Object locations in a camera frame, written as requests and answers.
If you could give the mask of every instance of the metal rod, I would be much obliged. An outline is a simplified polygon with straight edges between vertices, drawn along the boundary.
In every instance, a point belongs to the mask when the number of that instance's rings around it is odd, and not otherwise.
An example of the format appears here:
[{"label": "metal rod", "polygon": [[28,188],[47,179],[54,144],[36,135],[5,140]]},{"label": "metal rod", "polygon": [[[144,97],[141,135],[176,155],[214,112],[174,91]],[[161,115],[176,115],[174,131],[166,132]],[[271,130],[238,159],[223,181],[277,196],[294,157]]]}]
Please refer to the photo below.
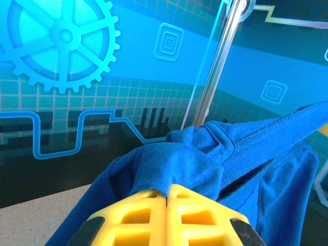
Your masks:
[{"label": "metal rod", "polygon": [[246,6],[246,1],[247,0],[234,0],[232,2],[231,10],[224,26],[223,34],[216,50],[207,82],[194,115],[192,125],[195,127],[200,127],[205,121],[206,111],[211,105],[217,84],[223,71],[224,63],[226,62],[225,60],[227,59],[232,40],[238,27],[239,19]]}]

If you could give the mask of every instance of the black rubber pad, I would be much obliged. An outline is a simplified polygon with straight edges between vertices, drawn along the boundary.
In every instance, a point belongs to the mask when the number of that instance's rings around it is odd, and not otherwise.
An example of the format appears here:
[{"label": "black rubber pad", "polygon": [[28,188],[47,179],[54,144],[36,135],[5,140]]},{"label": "black rubber pad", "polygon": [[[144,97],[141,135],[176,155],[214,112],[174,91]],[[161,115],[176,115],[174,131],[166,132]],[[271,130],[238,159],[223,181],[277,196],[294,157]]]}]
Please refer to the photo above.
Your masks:
[{"label": "black rubber pad", "polygon": [[230,219],[230,223],[244,246],[266,246],[250,224],[236,218]]},{"label": "black rubber pad", "polygon": [[84,222],[67,246],[90,246],[104,222],[103,217],[95,217]]}]

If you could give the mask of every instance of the blue cloth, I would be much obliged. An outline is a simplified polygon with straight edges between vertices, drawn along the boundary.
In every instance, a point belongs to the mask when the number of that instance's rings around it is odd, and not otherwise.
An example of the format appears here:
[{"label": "blue cloth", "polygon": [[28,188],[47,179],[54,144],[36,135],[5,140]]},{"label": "blue cloth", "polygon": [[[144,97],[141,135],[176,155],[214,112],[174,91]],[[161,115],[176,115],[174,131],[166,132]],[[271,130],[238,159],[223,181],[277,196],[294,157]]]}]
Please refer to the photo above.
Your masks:
[{"label": "blue cloth", "polygon": [[94,212],[143,190],[168,195],[177,183],[250,220],[268,246],[300,244],[319,161],[304,139],[328,123],[328,101],[279,119],[211,121],[171,132],[113,161],[47,245],[66,245]]}]

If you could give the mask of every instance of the beige countertop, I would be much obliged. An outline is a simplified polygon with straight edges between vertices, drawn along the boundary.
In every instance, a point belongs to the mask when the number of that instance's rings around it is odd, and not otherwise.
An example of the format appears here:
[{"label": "beige countertop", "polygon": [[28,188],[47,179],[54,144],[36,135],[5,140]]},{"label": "beige countertop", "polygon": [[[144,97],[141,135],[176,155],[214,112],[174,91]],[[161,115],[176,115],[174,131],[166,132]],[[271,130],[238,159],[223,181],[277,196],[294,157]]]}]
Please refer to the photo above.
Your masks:
[{"label": "beige countertop", "polygon": [[45,245],[88,187],[0,209],[0,245]]}]

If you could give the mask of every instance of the gear graphic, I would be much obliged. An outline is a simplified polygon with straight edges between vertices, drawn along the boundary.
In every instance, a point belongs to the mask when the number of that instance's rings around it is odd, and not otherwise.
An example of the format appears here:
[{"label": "gear graphic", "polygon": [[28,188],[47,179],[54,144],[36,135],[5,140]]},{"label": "gear graphic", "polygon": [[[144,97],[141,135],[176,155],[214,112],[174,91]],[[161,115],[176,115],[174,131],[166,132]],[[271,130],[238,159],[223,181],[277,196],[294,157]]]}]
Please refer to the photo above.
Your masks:
[{"label": "gear graphic", "polygon": [[[19,76],[21,74],[26,74],[29,77],[29,85],[33,86],[39,82],[44,84],[45,91],[50,91],[52,88],[58,88],[59,92],[63,94],[66,89],[71,88],[74,92],[78,92],[83,85],[90,88],[91,81],[94,79],[101,81],[101,74],[103,72],[110,72],[110,68],[108,67],[109,63],[116,61],[114,50],[119,49],[119,45],[116,43],[116,38],[120,36],[120,32],[115,29],[114,24],[118,21],[118,17],[112,16],[110,12],[110,9],[113,7],[112,2],[104,2],[104,0],[81,1],[84,1],[85,4],[88,5],[90,2],[93,2],[93,6],[96,6],[99,9],[97,12],[98,15],[100,13],[102,18],[97,18],[98,20],[85,25],[76,25],[73,19],[74,16],[79,14],[76,13],[77,11],[74,12],[74,3],[76,2],[74,0],[63,0],[61,10],[62,15],[60,19],[52,18],[40,6],[38,6],[35,1],[5,0],[2,2],[0,8],[0,23],[2,23],[2,26],[0,27],[2,29],[0,45],[5,53],[0,55],[0,61],[12,61],[15,66],[15,69],[13,70],[14,75]],[[17,42],[12,37],[12,33],[17,32],[17,30],[10,28],[9,24],[19,23],[19,20],[13,20],[13,16],[15,18],[17,16],[20,18],[23,10],[37,20],[38,23],[45,26],[45,28],[49,30],[50,35],[33,40],[26,44],[21,42],[23,44],[17,45]],[[95,52],[91,51],[90,48],[82,42],[84,35],[99,30],[101,32],[106,31],[106,34],[109,35],[109,44],[102,46],[105,47],[105,55],[102,57],[96,55]],[[44,67],[44,64],[33,60],[34,55],[38,55],[41,51],[48,48],[54,48],[58,51],[59,62],[57,71],[49,71],[49,69]],[[88,67],[89,72],[86,73],[85,76],[83,75],[81,77],[79,74],[75,79],[68,79],[69,75],[70,77],[74,77],[69,68],[69,64],[74,64],[74,61],[70,58],[72,52],[75,52],[75,54],[78,52],[79,55],[82,55],[91,64]],[[59,76],[45,76],[44,73],[39,73],[36,69],[32,69],[29,61],[33,61],[33,64],[37,64],[42,70],[52,74],[57,73]]]}]

